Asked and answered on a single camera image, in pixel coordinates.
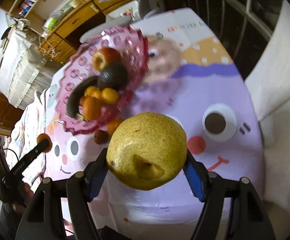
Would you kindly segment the person right hand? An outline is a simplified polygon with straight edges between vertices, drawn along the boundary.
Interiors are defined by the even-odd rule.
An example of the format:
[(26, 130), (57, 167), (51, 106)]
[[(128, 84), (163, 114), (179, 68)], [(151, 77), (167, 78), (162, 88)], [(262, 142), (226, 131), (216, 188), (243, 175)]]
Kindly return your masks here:
[(30, 188), (30, 185), (24, 182), (21, 182), (18, 187), (12, 189), (12, 195), (14, 202), (9, 204), (10, 209), (16, 213), (24, 214), (29, 202), (33, 198), (33, 191)]

